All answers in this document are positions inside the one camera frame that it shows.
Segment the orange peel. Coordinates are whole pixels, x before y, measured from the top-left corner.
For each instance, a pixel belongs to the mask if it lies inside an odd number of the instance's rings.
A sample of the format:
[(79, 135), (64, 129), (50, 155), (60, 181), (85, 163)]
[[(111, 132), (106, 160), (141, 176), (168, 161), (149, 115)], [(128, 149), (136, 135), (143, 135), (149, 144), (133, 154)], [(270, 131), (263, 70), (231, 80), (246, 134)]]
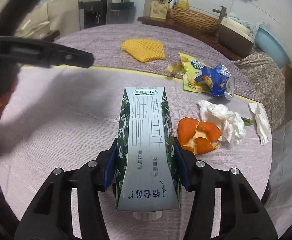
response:
[(181, 147), (194, 155), (203, 155), (214, 151), (220, 145), (222, 133), (217, 125), (193, 118), (182, 118), (177, 127)]

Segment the white tissue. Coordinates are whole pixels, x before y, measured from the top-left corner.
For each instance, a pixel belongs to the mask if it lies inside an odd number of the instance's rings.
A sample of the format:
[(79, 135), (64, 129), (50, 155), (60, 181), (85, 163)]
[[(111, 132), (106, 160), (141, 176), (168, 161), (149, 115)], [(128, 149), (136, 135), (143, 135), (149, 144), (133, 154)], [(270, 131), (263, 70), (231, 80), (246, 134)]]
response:
[(225, 105), (206, 100), (200, 100), (198, 106), (201, 121), (211, 122), (220, 129), (219, 141), (239, 145), (245, 138), (245, 124), (238, 112), (230, 111)]
[(249, 103), (249, 108), (255, 116), (257, 134), (260, 144), (265, 146), (271, 141), (271, 127), (264, 106), (260, 103)]

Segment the yellow foam fruit net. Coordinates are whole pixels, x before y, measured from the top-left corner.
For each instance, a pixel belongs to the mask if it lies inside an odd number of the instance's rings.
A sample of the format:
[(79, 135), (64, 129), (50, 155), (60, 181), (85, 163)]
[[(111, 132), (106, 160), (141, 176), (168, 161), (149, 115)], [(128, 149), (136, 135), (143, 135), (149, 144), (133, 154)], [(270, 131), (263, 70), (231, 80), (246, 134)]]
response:
[(121, 44), (121, 49), (141, 63), (166, 59), (164, 45), (156, 40), (128, 39)]

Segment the green white milk carton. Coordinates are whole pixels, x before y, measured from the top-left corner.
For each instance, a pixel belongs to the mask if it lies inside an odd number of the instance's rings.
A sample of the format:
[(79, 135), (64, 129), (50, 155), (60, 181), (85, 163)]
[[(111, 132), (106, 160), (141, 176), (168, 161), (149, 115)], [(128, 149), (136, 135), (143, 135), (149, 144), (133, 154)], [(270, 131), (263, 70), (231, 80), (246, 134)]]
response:
[(165, 88), (126, 87), (117, 141), (117, 210), (154, 212), (180, 207), (174, 142)]

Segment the blue snack wrapper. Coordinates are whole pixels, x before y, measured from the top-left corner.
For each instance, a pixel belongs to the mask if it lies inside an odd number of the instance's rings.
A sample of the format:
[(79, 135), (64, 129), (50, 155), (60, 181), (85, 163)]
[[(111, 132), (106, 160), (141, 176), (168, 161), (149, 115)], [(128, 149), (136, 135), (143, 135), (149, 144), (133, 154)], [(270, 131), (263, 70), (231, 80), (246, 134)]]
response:
[(235, 92), (235, 79), (223, 64), (211, 68), (201, 68), (201, 74), (194, 78), (195, 82), (203, 81), (211, 90), (211, 96), (224, 97), (231, 100)]

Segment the white cloth cover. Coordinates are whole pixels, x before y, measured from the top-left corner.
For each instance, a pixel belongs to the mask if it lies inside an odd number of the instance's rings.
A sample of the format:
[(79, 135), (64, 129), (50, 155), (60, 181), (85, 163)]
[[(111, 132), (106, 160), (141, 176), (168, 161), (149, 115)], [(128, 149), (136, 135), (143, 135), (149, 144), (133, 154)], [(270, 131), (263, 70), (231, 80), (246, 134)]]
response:
[(266, 210), (281, 237), (292, 225), (292, 120), (273, 132), (272, 148)]

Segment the folded white tissue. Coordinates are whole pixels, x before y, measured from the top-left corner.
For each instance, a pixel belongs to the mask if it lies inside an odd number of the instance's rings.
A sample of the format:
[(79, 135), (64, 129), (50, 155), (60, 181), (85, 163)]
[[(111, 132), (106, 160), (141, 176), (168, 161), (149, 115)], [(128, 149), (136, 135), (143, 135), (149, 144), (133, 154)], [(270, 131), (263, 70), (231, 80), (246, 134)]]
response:
[(249, 108), (255, 116), (257, 134), (260, 144), (265, 146), (271, 141), (271, 127), (264, 106), (260, 103), (249, 103)]

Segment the green vegetable scrap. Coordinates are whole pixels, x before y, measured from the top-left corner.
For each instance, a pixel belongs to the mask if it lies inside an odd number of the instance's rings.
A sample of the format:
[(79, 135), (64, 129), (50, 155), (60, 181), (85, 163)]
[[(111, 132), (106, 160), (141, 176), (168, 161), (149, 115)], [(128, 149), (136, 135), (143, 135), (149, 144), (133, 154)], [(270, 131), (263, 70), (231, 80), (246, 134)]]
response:
[(244, 118), (244, 117), (242, 117), (241, 119), (243, 120), (245, 126), (252, 126), (253, 125), (253, 121), (251, 119)]

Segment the utensil holder box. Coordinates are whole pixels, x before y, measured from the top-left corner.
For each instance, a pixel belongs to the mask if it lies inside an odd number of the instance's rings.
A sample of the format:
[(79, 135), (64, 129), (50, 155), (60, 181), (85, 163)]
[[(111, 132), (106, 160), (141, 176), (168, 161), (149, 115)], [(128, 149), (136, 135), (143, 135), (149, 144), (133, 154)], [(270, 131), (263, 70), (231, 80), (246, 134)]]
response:
[(169, 3), (167, 2), (152, 1), (150, 8), (150, 18), (165, 20), (167, 17), (168, 7)]

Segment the yellow soap bottle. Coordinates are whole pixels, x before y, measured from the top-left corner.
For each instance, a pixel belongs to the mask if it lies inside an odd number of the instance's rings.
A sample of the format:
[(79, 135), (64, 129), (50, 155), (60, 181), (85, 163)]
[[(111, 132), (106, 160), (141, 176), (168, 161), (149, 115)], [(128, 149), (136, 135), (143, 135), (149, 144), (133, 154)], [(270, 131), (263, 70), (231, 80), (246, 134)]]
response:
[(178, 8), (189, 9), (190, 4), (188, 0), (182, 0), (177, 3)]

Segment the woven basket sink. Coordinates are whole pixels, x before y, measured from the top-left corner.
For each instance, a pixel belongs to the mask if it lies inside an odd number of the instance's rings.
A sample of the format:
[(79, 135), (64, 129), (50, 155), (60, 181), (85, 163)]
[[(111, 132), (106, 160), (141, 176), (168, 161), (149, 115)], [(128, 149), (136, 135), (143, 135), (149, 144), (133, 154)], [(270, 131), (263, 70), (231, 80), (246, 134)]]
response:
[(198, 11), (174, 7), (174, 20), (188, 27), (198, 29), (199, 31), (215, 35), (218, 31), (220, 21)]

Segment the wooden counter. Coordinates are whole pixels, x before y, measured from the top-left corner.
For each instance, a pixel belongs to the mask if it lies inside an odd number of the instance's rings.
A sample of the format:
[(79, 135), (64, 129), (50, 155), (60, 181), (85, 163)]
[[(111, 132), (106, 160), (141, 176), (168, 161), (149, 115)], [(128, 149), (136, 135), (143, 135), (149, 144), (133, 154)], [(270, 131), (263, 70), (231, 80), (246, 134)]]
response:
[(138, 17), (137, 21), (141, 22), (142, 24), (168, 28), (168, 29), (172, 29), (174, 31), (178, 31), (180, 33), (189, 35), (211, 46), (212, 48), (222, 53), (222, 55), (226, 56), (230, 60), (237, 61), (241, 59), (239, 55), (237, 55), (236, 53), (230, 51), (229, 49), (221, 45), (217, 35), (210, 35), (202, 31), (199, 31), (196, 28), (187, 27), (186, 25), (176, 22), (173, 19), (163, 20), (163, 19), (156, 19), (156, 18), (142, 16), (142, 17)]

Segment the brown white rice cooker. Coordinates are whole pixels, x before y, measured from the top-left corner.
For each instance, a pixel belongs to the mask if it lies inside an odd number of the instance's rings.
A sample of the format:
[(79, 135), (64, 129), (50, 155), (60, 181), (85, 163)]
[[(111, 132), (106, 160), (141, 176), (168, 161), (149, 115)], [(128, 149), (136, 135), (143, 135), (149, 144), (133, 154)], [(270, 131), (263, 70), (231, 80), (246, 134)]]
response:
[(237, 21), (224, 17), (218, 28), (218, 36), (220, 44), (239, 57), (250, 55), (254, 45), (250, 30)]

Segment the light blue basin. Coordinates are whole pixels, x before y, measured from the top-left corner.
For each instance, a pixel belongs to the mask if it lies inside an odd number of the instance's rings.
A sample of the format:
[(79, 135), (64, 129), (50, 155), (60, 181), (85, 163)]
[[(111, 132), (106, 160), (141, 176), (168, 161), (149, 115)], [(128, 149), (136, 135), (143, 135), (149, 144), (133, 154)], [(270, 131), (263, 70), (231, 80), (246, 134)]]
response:
[(264, 53), (269, 55), (279, 69), (284, 68), (290, 63), (290, 58), (281, 43), (264, 27), (259, 27), (254, 38), (254, 44)]

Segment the brass faucet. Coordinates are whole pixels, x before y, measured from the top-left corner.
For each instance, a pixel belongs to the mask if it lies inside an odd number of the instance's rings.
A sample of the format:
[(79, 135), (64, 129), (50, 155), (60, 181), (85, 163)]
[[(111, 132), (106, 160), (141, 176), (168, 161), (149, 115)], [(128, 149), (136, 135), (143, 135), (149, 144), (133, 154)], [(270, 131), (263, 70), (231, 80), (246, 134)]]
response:
[(217, 14), (219, 14), (219, 18), (218, 18), (218, 20), (219, 20), (220, 22), (222, 21), (222, 19), (223, 19), (224, 17), (227, 16), (227, 8), (224, 7), (224, 6), (221, 6), (221, 9), (220, 9), (220, 10), (218, 10), (218, 9), (212, 9), (212, 11), (215, 12), (215, 13), (217, 13)]

